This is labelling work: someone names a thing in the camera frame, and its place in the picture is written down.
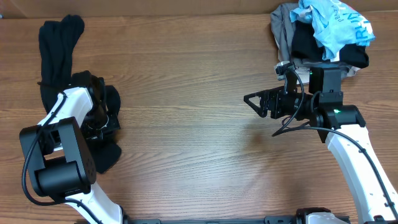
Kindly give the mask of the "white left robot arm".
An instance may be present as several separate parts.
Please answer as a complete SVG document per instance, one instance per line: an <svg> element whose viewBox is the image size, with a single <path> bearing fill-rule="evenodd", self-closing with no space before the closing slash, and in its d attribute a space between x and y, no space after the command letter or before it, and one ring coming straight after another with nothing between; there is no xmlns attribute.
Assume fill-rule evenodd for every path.
<svg viewBox="0 0 398 224"><path fill-rule="evenodd" d="M88 223L129 223L96 181L100 168L116 158L95 159L87 145L109 143L120 128L118 114L107 106L109 86L89 71L75 73L57 91L47 116L19 133L24 165L21 185L26 198L39 206L66 204Z"/></svg>

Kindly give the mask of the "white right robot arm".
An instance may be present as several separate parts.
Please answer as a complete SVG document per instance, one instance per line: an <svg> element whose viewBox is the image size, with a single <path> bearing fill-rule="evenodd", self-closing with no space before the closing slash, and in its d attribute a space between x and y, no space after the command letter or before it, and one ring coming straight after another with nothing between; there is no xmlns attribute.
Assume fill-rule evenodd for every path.
<svg viewBox="0 0 398 224"><path fill-rule="evenodd" d="M355 105L344 105L340 68L310 68L308 90L291 63L276 67L284 85L245 95L260 117L288 117L274 135L315 130L336 159L352 194L359 223L397 223L397 192L371 145L366 122Z"/></svg>

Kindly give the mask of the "black polo shirt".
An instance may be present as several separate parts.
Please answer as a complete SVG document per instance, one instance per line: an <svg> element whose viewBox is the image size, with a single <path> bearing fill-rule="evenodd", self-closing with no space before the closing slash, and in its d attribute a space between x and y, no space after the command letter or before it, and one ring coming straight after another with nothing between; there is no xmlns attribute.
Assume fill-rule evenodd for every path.
<svg viewBox="0 0 398 224"><path fill-rule="evenodd" d="M78 39L85 29L78 15L67 15L61 21L46 21L39 29L39 50L42 59L42 86L40 95L47 113L57 101L58 91L68 87L87 87L94 94L93 109L88 116L100 113L119 114L121 98L112 85L106 85L102 77L89 71L72 74L72 55ZM108 140L86 140L93 156L96 170L104 174L120 158L121 148L114 137Z"/></svg>

